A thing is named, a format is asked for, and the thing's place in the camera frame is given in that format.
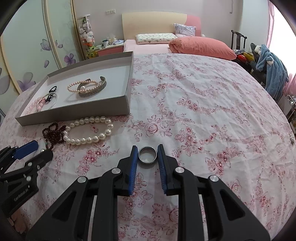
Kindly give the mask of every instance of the bed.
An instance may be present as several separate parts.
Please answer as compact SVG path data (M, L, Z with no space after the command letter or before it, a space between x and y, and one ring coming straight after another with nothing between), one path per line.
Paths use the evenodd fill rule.
M234 62L169 53L136 55L132 84L131 114L112 117L112 136L93 145L56 145L37 178L39 192L10 222L25 232L79 176L102 175L132 145L162 143L195 175L219 176L275 237L295 208L296 150L286 117L260 84ZM49 124L22 127L14 118L33 88L4 119L0 148L44 141ZM84 135L98 128L94 123ZM157 164L138 165L132 196L118 200L119 240L176 240L177 199L163 194Z
M124 52L134 54L171 53L168 44L137 45L136 35L174 33L174 23L196 26L195 35L201 36L200 18L176 12L129 12L122 14Z

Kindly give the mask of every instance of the purple flower decal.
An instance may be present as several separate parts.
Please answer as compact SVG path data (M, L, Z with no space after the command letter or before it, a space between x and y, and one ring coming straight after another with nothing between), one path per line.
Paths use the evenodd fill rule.
M48 65L49 65L49 61L46 60L46 61L44 62L44 68L46 68Z
M73 58L74 54L70 53L69 56L66 55L64 61L67 63L67 66L75 64L76 60Z
M63 45L62 44L57 45L57 40L55 41L55 45L58 48L63 48ZM47 51L50 51L51 50L51 47L49 45L49 42L46 39L42 39L41 47L42 47L43 50L47 50Z
M28 88L32 87L34 84L36 84L35 81L32 81L33 73L26 72L24 76L22 77L22 81L17 80L18 85L20 86L20 89L24 92Z
M5 75L4 77L0 78L0 95L4 94L10 85L10 77L9 75Z

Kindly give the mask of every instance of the pink headboard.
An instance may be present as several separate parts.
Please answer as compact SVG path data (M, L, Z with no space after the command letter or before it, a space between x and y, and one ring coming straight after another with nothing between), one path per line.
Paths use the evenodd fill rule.
M185 22L184 25L186 25L186 26L195 26L196 27L195 36L198 36L198 37L201 36L201 34L202 34L202 25L201 25L199 17L187 14L187 19L186 19L186 22Z
M136 39L138 34L175 33L174 23L195 26L195 36L201 36L200 18L177 12L128 12L122 14L124 39Z

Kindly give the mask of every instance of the gray box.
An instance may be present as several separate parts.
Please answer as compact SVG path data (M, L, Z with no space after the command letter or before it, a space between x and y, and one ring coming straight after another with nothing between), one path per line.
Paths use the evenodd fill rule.
M27 126L90 116L128 115L130 114L132 74L133 52L96 57L59 69L47 75L36 86L15 119L22 126ZM88 78L100 81L100 76L106 78L107 85L101 92L91 97L82 98L77 93L67 90L67 86L73 82ZM50 110L24 114L35 99L47 94L55 85L58 98Z

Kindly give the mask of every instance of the nightstand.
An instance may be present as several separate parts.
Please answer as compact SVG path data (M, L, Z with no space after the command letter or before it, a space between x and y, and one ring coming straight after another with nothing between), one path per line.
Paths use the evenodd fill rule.
M113 53L122 53L123 45L124 43L118 45L108 45L106 48L98 49L96 51L98 53L98 56L104 56Z

